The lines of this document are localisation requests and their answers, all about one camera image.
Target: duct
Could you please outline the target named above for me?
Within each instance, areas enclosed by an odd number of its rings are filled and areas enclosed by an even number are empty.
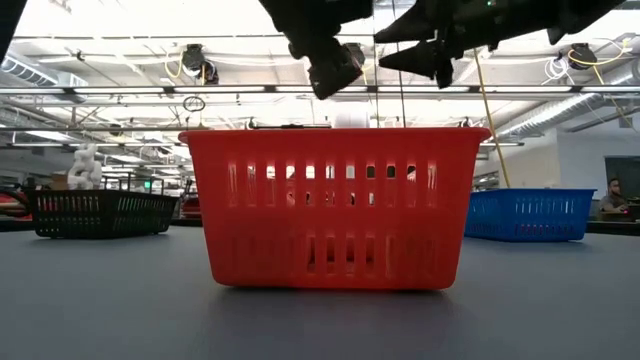
[[[9,51],[0,64],[0,70],[37,87],[81,87],[88,82],[64,71],[57,71],[34,64],[30,59]],[[86,95],[55,95],[61,100],[82,103],[87,100]]]
[[[632,60],[603,76],[608,85],[640,85],[640,59]],[[580,94],[563,101],[549,102],[527,112],[508,122],[498,129],[498,139],[504,139],[510,135],[527,137],[533,134],[541,134],[567,120],[599,109],[607,104],[608,100],[603,94]]]

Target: red plastic basket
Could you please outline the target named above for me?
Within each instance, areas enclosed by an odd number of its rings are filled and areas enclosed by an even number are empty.
[[[488,136],[479,128],[182,133],[214,279],[451,286],[475,158]]]

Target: tabletop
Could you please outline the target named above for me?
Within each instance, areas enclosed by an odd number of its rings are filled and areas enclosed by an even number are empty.
[[[243,290],[201,228],[78,241],[0,234],[0,359],[631,359],[640,239],[465,239],[441,292]]]

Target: ceiling light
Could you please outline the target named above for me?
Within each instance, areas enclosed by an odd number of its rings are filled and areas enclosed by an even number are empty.
[[[140,159],[139,157],[131,156],[131,155],[109,155],[109,157],[122,162],[129,162],[129,163],[144,162],[144,160]]]
[[[74,88],[76,94],[162,94],[164,89],[161,87],[117,87],[117,88],[90,88],[79,87]]]
[[[171,84],[171,86],[176,86],[176,83],[173,82],[173,80],[169,79],[169,78],[160,78],[160,81],[162,82],[166,82],[168,84]]]
[[[64,94],[63,89],[59,88],[3,88],[0,89],[0,94],[10,95],[53,95]]]
[[[538,93],[538,92],[568,92],[571,86],[487,86],[486,92],[501,93]]]
[[[345,93],[345,92],[367,92],[368,88],[366,86],[349,86],[346,87],[340,91],[338,91],[338,93]]]
[[[111,166],[105,166],[102,168],[103,173],[132,173],[134,171],[135,171],[134,169],[113,168]]]
[[[162,147],[162,146],[182,146],[180,143],[124,143],[126,147]]]
[[[180,175],[181,172],[180,170],[175,170],[175,169],[161,169],[159,170],[161,173],[167,174],[167,175]]]
[[[191,159],[191,153],[189,152],[189,148],[186,147],[175,147],[171,149],[174,155],[178,155],[185,159]]]
[[[261,93],[264,86],[178,86],[177,93]]]
[[[640,86],[586,86],[582,88],[584,92],[617,92],[617,93],[635,93],[640,92]]]
[[[68,141],[68,140],[73,140],[73,138],[71,136],[67,136],[64,134],[61,134],[59,132],[55,132],[55,131],[27,131],[26,132],[29,135],[33,135],[33,136],[37,136],[37,137],[41,137],[44,139],[49,139],[49,140],[53,140],[53,141]]]
[[[16,144],[9,144],[11,146],[16,146],[16,147],[63,147],[63,144],[58,144],[58,143],[16,143]]]
[[[446,89],[439,89],[437,86],[380,86],[378,87],[380,92],[424,92],[424,93],[452,93],[461,92],[466,93],[469,91],[468,86],[450,86]]]
[[[523,146],[524,143],[500,143],[500,147],[514,147],[514,146]],[[484,142],[480,144],[480,147],[496,147],[495,143]]]
[[[313,92],[311,86],[276,86],[277,92]]]

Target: basket rim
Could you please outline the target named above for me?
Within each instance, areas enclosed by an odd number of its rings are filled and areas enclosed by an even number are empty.
[[[247,130],[224,130],[224,131],[220,131],[220,130],[189,130],[189,131],[183,131],[178,135],[178,139],[185,143],[185,144],[189,144],[189,140],[191,139],[195,139],[195,138],[200,138],[200,137],[207,137],[210,138],[211,136],[219,136],[219,137],[238,137],[238,136],[243,136],[243,137],[253,137],[253,136],[269,136],[269,135],[273,135],[273,134],[282,134],[283,132],[285,132],[288,135],[291,136],[309,136],[309,135],[318,135],[318,134],[337,134],[337,133],[347,133],[347,134],[352,134],[352,135],[379,135],[380,133],[387,133],[387,134],[411,134],[411,135],[416,135],[416,134],[438,134],[438,135],[446,135],[446,134],[466,134],[466,135],[470,135],[470,134],[474,134],[477,135],[480,138],[480,141],[484,141],[486,139],[488,139],[491,136],[491,131],[489,131],[489,129],[487,128],[480,128],[480,127],[475,127],[475,128],[384,128],[384,129],[376,129],[376,128],[369,128],[369,129],[326,129],[326,128],[320,128],[320,129],[282,129],[282,130],[253,130],[253,131],[247,131]]]

